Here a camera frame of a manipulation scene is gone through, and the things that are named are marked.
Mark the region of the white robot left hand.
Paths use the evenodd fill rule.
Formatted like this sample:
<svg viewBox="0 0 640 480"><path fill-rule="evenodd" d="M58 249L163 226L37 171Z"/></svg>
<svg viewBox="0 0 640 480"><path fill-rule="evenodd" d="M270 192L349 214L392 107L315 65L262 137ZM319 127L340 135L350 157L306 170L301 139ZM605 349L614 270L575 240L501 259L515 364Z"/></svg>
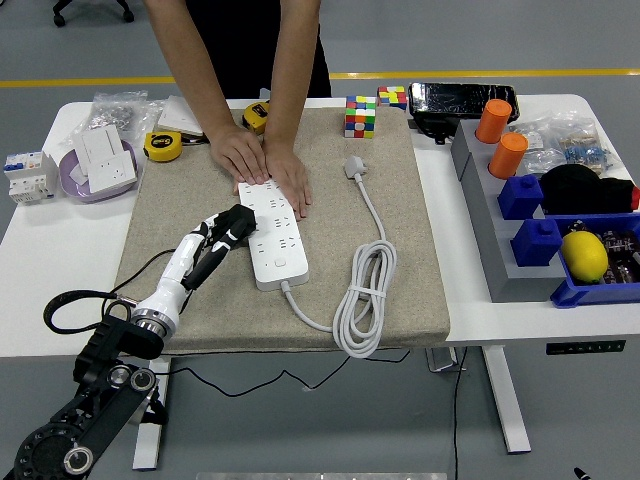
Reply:
<svg viewBox="0 0 640 480"><path fill-rule="evenodd" d="M203 220L183 237L155 292L134 308L132 321L162 338L170 338L177 331L179 315L191 293L255 229L254 211L240 204Z"/></svg>

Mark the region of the person's left hand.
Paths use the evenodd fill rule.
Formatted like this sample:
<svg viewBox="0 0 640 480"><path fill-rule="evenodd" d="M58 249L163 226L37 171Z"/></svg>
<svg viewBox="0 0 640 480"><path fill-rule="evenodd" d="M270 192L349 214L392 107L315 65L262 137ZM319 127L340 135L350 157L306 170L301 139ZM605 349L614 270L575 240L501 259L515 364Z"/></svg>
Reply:
<svg viewBox="0 0 640 480"><path fill-rule="evenodd" d="M294 153L293 145L266 139L262 149L266 172L279 185L296 220L306 218L308 207L312 203L311 188L306 167Z"/></svg>

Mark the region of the person's right hand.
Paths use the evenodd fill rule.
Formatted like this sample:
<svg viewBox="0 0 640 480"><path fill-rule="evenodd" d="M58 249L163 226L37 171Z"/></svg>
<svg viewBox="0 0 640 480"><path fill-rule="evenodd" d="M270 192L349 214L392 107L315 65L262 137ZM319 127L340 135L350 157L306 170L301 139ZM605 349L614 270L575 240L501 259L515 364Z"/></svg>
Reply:
<svg viewBox="0 0 640 480"><path fill-rule="evenodd" d="M262 185L269 179L266 156L258 137L231 123L223 123L207 131L214 162L237 183Z"/></svg>

